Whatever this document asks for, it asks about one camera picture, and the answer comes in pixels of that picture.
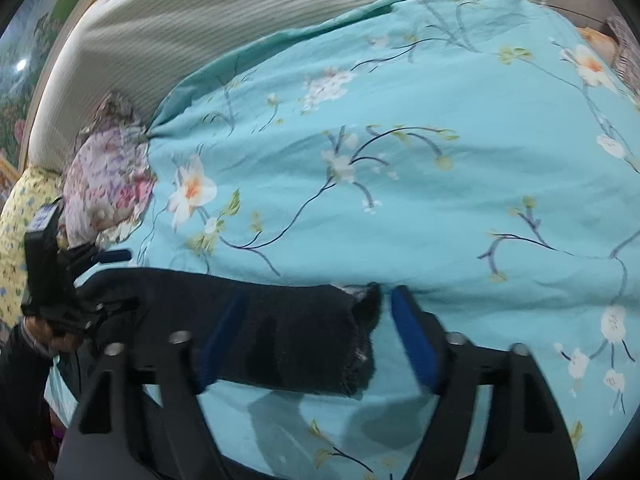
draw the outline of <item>folded black clothing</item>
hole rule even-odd
[[[350,294],[332,285],[258,285],[148,268],[103,270],[78,289],[89,304],[138,298],[140,306],[108,319],[93,351],[83,348],[80,356],[61,359],[62,377],[78,395],[77,383],[87,377],[99,352],[116,341],[140,348],[188,330],[198,352],[237,292],[246,295],[248,311],[222,379],[348,396],[367,387],[374,371],[369,335],[380,315],[377,284]]]

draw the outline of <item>orange flower center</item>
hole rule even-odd
[[[588,57],[582,63],[582,66],[588,68],[592,72],[602,72],[602,65],[597,62],[593,57]]]
[[[200,179],[194,178],[193,180],[187,181],[186,188],[187,189],[184,195],[188,200],[191,200],[195,196],[198,196],[200,194]]]

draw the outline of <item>human hand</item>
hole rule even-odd
[[[82,338],[66,332],[63,336],[54,335],[53,329],[41,317],[29,316],[24,321],[26,329],[41,345],[56,352],[73,352],[81,344]]]

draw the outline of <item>pink floral pillow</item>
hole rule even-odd
[[[63,227],[69,248],[121,242],[140,225],[156,177],[149,167],[146,129],[117,94],[100,105],[88,138],[65,176]]]

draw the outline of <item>floral pillow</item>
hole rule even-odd
[[[59,177],[41,168],[27,168],[0,214],[0,344],[20,316],[27,280],[24,233],[35,212],[59,196]]]
[[[108,95],[65,175],[63,228],[69,248],[121,242],[140,225],[156,181],[146,129],[120,95]]]

